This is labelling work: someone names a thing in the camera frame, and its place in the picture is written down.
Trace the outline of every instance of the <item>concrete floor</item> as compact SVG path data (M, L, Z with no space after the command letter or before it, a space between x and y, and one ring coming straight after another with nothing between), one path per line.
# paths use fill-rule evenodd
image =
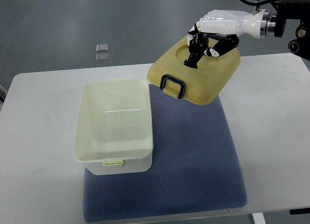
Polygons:
M19 73L153 63L213 9L252 11L239 0L0 0L0 83L9 89ZM288 20L282 38L243 35L238 49L242 56L288 52L298 25ZM108 62L95 62L100 43L109 44ZM264 215L267 224L310 223L309 214ZM240 215L168 223L253 221Z

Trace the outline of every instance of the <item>yellow lid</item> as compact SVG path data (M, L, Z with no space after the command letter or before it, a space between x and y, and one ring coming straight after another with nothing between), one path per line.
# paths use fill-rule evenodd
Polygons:
M216 42L210 38L209 46ZM211 103L240 64L237 48L218 58L203 56L198 69L183 65L188 56L185 36L151 66L147 79L171 97L196 105Z

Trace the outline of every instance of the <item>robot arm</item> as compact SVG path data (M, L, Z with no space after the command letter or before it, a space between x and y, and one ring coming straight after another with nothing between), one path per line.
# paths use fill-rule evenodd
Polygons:
M239 44L238 36L247 33L254 38L266 35L266 25L270 12L261 10L256 14L242 11L213 10L203 16L188 32L187 43L190 51L184 65L197 68L197 62L203 55L210 57L222 56ZM213 47L208 46L208 37L204 34L222 34Z
M256 0L251 3L242 2L255 6L253 13L242 11L212 10L203 16L188 32L187 43L190 56L184 65L197 68L197 62L203 55L219 57L238 46L238 36L249 34L254 38L264 38L268 34L281 37L284 32L286 19L300 19L300 26L296 29L297 39L290 41L289 50L293 54L310 60L308 46L310 45L310 3L290 2L290 0L262 1ZM260 5L271 3L277 10L273 14L268 10L260 9ZM213 47L208 46L206 34L226 35Z

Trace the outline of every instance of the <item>white plastic box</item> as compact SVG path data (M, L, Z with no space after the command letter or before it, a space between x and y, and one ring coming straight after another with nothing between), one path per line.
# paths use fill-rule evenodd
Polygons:
M74 157L95 175L143 172L152 164L149 85L116 79L88 84L77 122Z

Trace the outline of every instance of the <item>blue foam mat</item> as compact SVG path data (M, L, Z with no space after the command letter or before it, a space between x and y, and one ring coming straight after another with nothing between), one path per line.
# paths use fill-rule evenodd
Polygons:
M242 207L247 194L220 99L176 100L150 85L153 163L141 173L85 169L86 222Z

